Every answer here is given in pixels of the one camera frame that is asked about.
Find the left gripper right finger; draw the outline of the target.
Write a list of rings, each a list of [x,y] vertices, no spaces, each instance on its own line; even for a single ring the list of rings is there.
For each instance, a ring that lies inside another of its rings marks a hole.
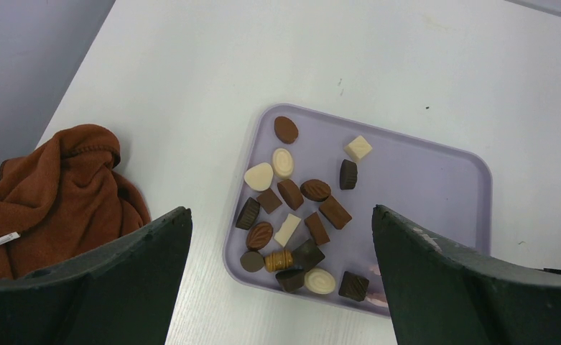
[[[384,205],[371,228],[399,344],[561,344],[561,274],[481,254]]]

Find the pink tongs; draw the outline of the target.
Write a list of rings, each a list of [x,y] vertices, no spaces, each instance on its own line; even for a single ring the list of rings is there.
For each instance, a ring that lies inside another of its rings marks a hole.
[[[372,274],[371,286],[368,288],[366,301],[382,308],[388,308],[388,301],[381,280],[381,273],[377,264],[370,265],[368,270]]]

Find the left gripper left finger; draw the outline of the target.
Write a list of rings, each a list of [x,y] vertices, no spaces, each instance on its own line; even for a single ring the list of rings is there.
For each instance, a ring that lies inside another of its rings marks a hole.
[[[0,280],[0,344],[163,344],[190,248],[190,209],[17,280]]]

